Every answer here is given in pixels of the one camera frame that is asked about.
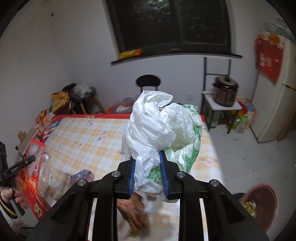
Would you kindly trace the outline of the left hand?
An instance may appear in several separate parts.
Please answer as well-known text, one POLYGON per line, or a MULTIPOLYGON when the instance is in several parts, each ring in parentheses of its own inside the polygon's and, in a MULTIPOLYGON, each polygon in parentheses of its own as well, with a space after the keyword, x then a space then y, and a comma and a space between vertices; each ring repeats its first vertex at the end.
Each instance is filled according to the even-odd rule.
POLYGON ((1 187, 1 198, 4 202, 9 203, 10 199, 15 197, 15 202, 20 204, 23 209, 28 209, 29 204, 23 194, 23 191, 19 185, 18 178, 14 180, 14 186, 12 188, 1 187))

